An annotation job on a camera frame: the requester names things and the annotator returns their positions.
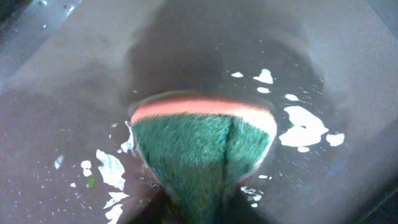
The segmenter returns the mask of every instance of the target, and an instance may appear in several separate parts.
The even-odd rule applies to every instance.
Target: water droplet
[[[271,76],[271,71],[268,69],[262,69],[261,74],[258,77],[253,77],[253,79],[260,81],[262,83],[268,83],[268,84],[274,83]]]
[[[125,124],[125,125],[127,126],[127,128],[129,129],[130,136],[129,136],[129,139],[128,139],[126,142],[124,142],[124,143],[122,143],[122,144],[120,145],[120,147],[121,147],[121,149],[123,150],[123,152],[125,152],[125,153],[127,153],[128,150],[131,150],[131,154],[135,157],[135,156],[136,156],[136,153],[135,153],[134,150],[133,150],[133,149],[134,149],[134,137],[133,137],[133,135],[132,135],[132,130],[131,130],[131,127],[130,127],[128,121],[125,121],[124,124]]]
[[[85,177],[89,177],[89,176],[93,175],[93,173],[92,173],[91,170],[89,170],[89,169],[84,169],[84,170],[83,170],[83,175],[84,175]]]
[[[326,136],[326,141],[330,143],[330,146],[339,146],[344,142],[344,133],[340,134],[328,134]]]
[[[103,182],[123,190],[126,180],[122,178],[125,171],[120,160],[99,149],[96,151],[96,157],[103,163],[103,166],[98,167],[103,177]]]
[[[48,4],[48,2],[47,2],[46,0],[40,0],[40,1],[39,1],[39,4],[40,4],[41,6],[46,6],[46,5]]]
[[[286,94],[285,98],[290,100],[290,101],[300,101],[297,96],[293,95],[293,94]]]
[[[112,197],[111,200],[106,202],[106,205],[103,207],[103,209],[105,208],[109,208],[112,205],[114,205],[115,203],[120,202],[122,199],[129,197],[129,195],[126,195],[123,192],[108,192],[109,195]]]
[[[308,147],[298,147],[297,150],[298,150],[298,152],[309,152],[310,148],[308,148]]]
[[[61,167],[62,161],[63,161],[63,155],[58,156],[57,160],[54,162],[55,169],[59,169]]]
[[[329,131],[321,119],[301,106],[290,106],[284,108],[284,111],[288,112],[289,120],[294,124],[279,136],[284,146],[301,147],[317,144],[321,141],[322,134]]]
[[[75,10],[75,5],[71,5],[68,11],[68,14],[70,14],[73,10]]]
[[[264,87],[259,87],[259,88],[257,88],[257,91],[258,91],[259,93],[270,93],[270,92],[271,92],[271,91],[269,91],[268,88],[264,88]]]
[[[81,168],[83,169],[90,169],[91,168],[91,162],[89,160],[85,160],[80,163]]]
[[[247,189],[247,186],[241,187],[241,191],[243,191],[244,193],[247,193],[247,194],[253,194],[256,192],[255,189]]]
[[[235,73],[232,74],[231,76],[232,76],[232,77],[235,77],[235,78],[242,78],[242,77],[243,77],[242,73],[240,73],[240,72],[235,72]]]
[[[255,195],[253,199],[258,202],[261,200],[261,195]]]

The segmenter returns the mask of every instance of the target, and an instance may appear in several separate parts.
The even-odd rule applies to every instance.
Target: sponge
[[[181,211],[215,223],[238,182],[266,156],[276,123],[266,108],[212,96],[141,105],[131,118],[137,150]]]

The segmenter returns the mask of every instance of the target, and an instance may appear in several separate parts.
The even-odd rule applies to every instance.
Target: green speck
[[[93,176],[93,175],[87,177],[87,183],[88,183],[88,185],[89,185],[90,187],[93,187],[93,186],[94,186],[94,176]]]

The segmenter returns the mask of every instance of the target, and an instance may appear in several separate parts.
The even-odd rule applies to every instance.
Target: wet surface
[[[398,115],[391,84],[398,41],[367,3],[342,4],[83,1],[39,50],[27,48],[32,58],[2,69],[0,222],[108,223],[119,209],[121,223],[131,220],[158,186],[139,158],[120,153],[129,138],[127,107],[176,89],[271,100],[278,135],[243,183],[243,199],[281,223],[343,222],[366,199],[358,192],[376,190],[396,169],[392,147],[379,149],[382,155],[366,142]],[[264,70],[272,84],[254,78]],[[286,112],[291,106],[328,129],[316,144],[281,144],[281,135],[300,126]],[[332,146],[328,134],[339,133],[343,143]],[[98,167],[106,155],[123,165],[122,189],[104,183]],[[112,198],[120,202],[104,209]]]
[[[28,1],[0,27],[0,80],[4,82],[56,33],[81,0]]]

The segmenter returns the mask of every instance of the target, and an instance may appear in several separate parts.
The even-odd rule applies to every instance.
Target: green scouring side
[[[147,118],[132,131],[143,159],[191,224],[215,222],[226,192],[270,144],[265,131],[225,115]]]

